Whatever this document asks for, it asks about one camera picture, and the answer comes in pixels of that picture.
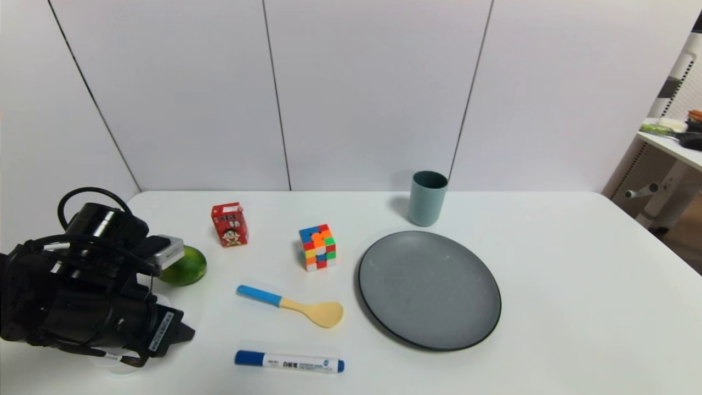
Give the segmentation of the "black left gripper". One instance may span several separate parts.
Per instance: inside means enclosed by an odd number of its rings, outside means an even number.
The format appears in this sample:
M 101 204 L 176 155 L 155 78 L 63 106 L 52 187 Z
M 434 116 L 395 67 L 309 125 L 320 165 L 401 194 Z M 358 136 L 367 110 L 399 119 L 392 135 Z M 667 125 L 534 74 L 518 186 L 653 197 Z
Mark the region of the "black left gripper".
M 107 306 L 106 348 L 127 360 L 165 357 L 171 345 L 195 337 L 195 330 L 182 322 L 184 313 L 151 290 L 145 298 L 112 297 Z

